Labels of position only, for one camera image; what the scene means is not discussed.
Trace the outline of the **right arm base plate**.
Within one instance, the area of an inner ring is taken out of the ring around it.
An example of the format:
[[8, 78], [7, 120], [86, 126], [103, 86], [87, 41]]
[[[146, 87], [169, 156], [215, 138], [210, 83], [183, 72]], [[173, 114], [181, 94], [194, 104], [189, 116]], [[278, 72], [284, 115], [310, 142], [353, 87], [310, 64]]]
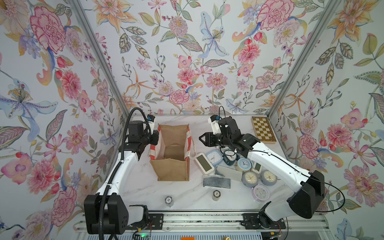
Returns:
[[246, 230], [285, 230], [286, 223], [283, 219], [272, 221], [263, 213], [245, 213], [242, 214], [243, 220], [241, 225]]

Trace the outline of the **white rectangular clock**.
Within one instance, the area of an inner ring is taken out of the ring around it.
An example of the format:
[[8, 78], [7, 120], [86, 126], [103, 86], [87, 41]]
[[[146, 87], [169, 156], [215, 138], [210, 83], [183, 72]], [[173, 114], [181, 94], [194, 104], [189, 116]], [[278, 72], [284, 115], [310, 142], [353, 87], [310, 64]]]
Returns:
[[229, 178], [233, 181], [241, 182], [243, 173], [237, 170], [217, 165], [215, 174], [224, 178]]

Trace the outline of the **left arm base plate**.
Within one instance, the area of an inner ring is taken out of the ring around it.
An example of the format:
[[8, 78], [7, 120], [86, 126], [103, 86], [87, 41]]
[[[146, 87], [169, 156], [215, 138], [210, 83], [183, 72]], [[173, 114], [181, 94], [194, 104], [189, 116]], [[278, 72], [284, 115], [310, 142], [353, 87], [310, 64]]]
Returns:
[[144, 216], [144, 219], [138, 223], [133, 223], [128, 225], [126, 230], [162, 230], [164, 223], [164, 214], [149, 214], [148, 216]]

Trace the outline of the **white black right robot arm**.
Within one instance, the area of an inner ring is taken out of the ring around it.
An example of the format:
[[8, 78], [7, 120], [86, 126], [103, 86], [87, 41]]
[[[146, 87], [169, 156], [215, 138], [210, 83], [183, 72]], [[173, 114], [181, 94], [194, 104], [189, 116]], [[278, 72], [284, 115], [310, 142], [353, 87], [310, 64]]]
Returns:
[[229, 148], [241, 156], [255, 161], [282, 180], [290, 191], [282, 200], [267, 202], [257, 213], [257, 219], [266, 226], [283, 218], [297, 215], [311, 219], [326, 196], [324, 175], [309, 172], [284, 159], [252, 134], [242, 134], [232, 117], [212, 115], [208, 119], [212, 131], [199, 137], [206, 147]]

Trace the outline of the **grey rectangular mirror clock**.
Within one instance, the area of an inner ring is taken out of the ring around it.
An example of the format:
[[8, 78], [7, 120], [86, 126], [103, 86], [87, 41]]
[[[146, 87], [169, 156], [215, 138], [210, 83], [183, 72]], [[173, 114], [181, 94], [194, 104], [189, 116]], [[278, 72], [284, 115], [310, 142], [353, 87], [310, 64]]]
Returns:
[[203, 186], [212, 187], [212, 188], [222, 188], [230, 189], [231, 188], [231, 179], [216, 177], [216, 176], [204, 176], [203, 177]]

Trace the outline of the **white digital alarm clock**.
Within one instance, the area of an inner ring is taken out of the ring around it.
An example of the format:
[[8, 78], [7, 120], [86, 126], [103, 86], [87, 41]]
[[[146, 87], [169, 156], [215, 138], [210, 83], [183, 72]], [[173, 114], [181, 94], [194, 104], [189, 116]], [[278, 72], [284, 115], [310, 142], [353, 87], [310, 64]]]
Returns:
[[215, 171], [214, 166], [204, 153], [199, 153], [195, 156], [195, 163], [203, 175], [210, 175]]

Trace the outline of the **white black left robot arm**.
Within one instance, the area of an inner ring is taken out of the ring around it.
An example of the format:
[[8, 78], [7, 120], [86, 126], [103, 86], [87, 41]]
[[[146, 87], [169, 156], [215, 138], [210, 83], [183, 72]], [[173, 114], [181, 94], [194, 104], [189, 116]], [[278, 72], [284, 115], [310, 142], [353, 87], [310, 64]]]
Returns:
[[149, 225], [149, 210], [145, 205], [126, 206], [121, 190], [139, 162], [148, 145], [157, 145], [159, 132], [155, 130], [155, 117], [145, 115], [141, 108], [133, 108], [123, 130], [118, 159], [112, 172], [96, 194], [84, 201], [87, 232], [100, 240], [109, 236], [117, 239], [129, 228], [143, 230]]

